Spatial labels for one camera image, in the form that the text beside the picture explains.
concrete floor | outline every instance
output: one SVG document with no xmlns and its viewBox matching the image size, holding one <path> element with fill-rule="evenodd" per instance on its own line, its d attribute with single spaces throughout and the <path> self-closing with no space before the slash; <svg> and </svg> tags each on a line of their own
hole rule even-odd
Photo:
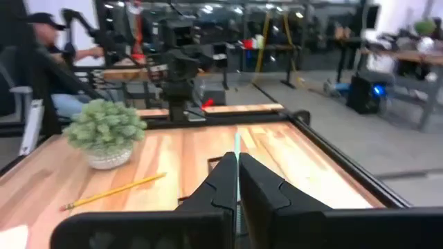
<svg viewBox="0 0 443 249">
<path fill-rule="evenodd" d="M 379 116 L 360 116 L 337 100 L 307 90 L 320 89 L 334 72 L 298 73 L 293 82 L 296 76 L 305 80 L 296 90 L 278 83 L 283 74 L 263 75 L 257 83 L 289 110 L 310 111 L 314 130 L 413 205 L 443 205 L 443 129 L 422 133 Z M 229 75 L 228 105 L 271 102 L 257 89 L 244 86 L 250 80 L 251 75 Z M 219 84 L 219 76 L 205 81 Z M 17 155 L 19 143 L 19 138 L 0 138 L 0 165 Z"/>
</svg>

office chair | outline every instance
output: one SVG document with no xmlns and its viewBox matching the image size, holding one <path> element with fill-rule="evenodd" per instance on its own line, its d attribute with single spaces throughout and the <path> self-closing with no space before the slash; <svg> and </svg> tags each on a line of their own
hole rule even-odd
<svg viewBox="0 0 443 249">
<path fill-rule="evenodd" d="M 30 103 L 33 100 L 33 90 L 29 86 L 19 86 L 17 83 L 16 50 L 14 46 L 3 49 L 0 53 L 0 84 L 9 89 L 13 101 L 2 101 L 8 105 L 11 114 L 0 117 L 0 123 L 24 122 L 28 117 Z"/>
</svg>

wooden tabletop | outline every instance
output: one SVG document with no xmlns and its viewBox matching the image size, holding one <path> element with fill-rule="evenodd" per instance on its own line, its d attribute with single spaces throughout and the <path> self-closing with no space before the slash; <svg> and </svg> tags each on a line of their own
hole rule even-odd
<svg viewBox="0 0 443 249">
<path fill-rule="evenodd" d="M 281 104 L 250 104 L 242 106 L 207 107 L 205 108 L 205 111 L 207 113 L 226 113 L 243 111 L 277 111 L 283 109 L 284 107 Z M 145 109 L 137 110 L 137 114 L 140 117 L 167 116 L 169 115 L 169 111 L 167 109 Z"/>
<path fill-rule="evenodd" d="M 421 62 L 432 65 L 443 66 L 443 53 L 436 52 L 433 54 L 425 55 L 416 50 L 402 50 L 402 51 L 371 51 L 368 49 L 362 50 L 363 54 L 374 53 L 376 55 L 388 55 L 395 59 L 405 60 L 409 62 Z"/>
<path fill-rule="evenodd" d="M 146 60 L 139 60 L 138 63 L 144 65 Z M 115 66 L 133 66 L 134 63 L 130 59 L 124 59 L 114 64 Z M 103 71 L 103 78 L 105 80 L 120 80 L 120 81 L 132 81 L 132 80 L 148 80 L 148 74 L 146 68 L 140 69 L 107 69 Z"/>
<path fill-rule="evenodd" d="M 333 208 L 383 207 L 313 142 L 288 122 L 146 131 L 122 167 L 98 171 L 84 154 L 53 136 L 0 178 L 0 231 L 26 224 L 28 248 L 48 248 L 54 227 L 89 211 L 173 210 L 208 175 L 209 158 L 232 151 L 235 133 L 247 152 L 292 185 Z M 84 199 L 156 173 L 167 176 L 60 212 Z"/>
</svg>

potted plant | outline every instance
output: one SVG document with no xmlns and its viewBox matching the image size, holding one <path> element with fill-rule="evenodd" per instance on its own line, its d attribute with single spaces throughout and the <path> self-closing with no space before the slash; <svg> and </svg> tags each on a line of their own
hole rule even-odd
<svg viewBox="0 0 443 249">
<path fill-rule="evenodd" d="M 420 36 L 420 40 L 417 43 L 417 50 L 419 52 L 432 53 L 434 41 L 431 39 L 431 35 L 436 27 L 432 20 L 422 20 L 414 24 L 415 32 Z"/>
<path fill-rule="evenodd" d="M 112 169 L 129 160 L 134 141 L 144 138 L 145 128 L 134 108 L 93 100 L 63 132 L 70 145 L 86 153 L 92 168 Z"/>
</svg>

yellow pencil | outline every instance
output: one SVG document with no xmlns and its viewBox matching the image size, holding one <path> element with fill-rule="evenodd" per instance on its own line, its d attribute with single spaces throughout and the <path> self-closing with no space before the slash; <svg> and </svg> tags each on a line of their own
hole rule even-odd
<svg viewBox="0 0 443 249">
<path fill-rule="evenodd" d="M 127 190 L 127 189 L 129 189 L 131 187 L 134 187 L 134 186 L 137 186 L 137 185 L 140 185 L 140 184 L 143 184 L 143 183 L 147 183 L 147 182 L 150 182 L 150 181 L 162 178 L 165 175 L 166 175 L 166 173 L 157 174 L 155 176 L 147 177 L 147 178 L 141 179 L 139 181 L 136 181 L 134 183 L 130 183 L 130 184 L 124 185 L 122 187 L 118 187 L 118 188 L 116 188 L 114 190 L 109 190 L 108 192 L 105 192 L 105 193 L 102 193 L 102 194 L 96 194 L 95 196 L 89 197 L 89 198 L 84 199 L 84 200 L 74 201 L 73 203 L 69 203 L 69 204 L 66 204 L 66 205 L 63 205 L 62 207 L 60 207 L 60 211 L 63 212 L 65 210 L 71 210 L 71 209 L 76 208 L 76 207 L 78 207 L 80 205 L 83 205 L 83 204 L 86 204 L 86 203 L 90 203 L 92 201 L 101 199 L 101 198 L 106 197 L 106 196 L 110 196 L 112 194 L 121 192 L 123 190 Z"/>
</svg>

